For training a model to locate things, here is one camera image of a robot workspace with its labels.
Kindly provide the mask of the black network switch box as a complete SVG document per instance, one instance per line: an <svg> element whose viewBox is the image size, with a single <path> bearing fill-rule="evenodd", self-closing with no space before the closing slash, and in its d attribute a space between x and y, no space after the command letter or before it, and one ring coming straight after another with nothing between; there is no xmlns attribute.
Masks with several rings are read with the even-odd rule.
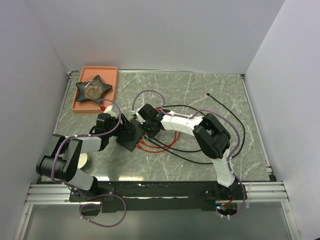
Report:
<svg viewBox="0 0 320 240"><path fill-rule="evenodd" d="M121 133L115 141L118 145L132 152L145 132L140 128L140 123L135 119L131 119L128 126L129 131Z"/></svg>

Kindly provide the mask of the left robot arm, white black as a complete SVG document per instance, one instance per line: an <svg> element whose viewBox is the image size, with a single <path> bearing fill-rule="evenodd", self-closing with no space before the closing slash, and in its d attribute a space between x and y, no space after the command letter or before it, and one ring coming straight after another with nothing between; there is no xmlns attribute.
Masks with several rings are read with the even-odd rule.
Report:
<svg viewBox="0 0 320 240"><path fill-rule="evenodd" d="M111 137L124 137L134 128L123 115L114 117L110 113L101 113L89 134L69 137L53 134L36 164L36 172L51 178L54 183L77 189L87 201L94 201L99 195L99 182L78 167L80 155L102 151Z"/></svg>

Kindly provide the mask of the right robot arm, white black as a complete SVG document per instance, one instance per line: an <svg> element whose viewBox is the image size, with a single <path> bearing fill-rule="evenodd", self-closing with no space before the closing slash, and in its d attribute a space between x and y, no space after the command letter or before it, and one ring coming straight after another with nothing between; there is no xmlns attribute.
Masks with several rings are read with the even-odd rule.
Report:
<svg viewBox="0 0 320 240"><path fill-rule="evenodd" d="M181 115L170 110L157 110L150 104L145 104L134 113L150 139L160 131L177 131L195 137L201 151L213 163L220 184L219 195L228 200L236 194L233 184L236 178L228 161L231 135L212 113L204 116Z"/></svg>

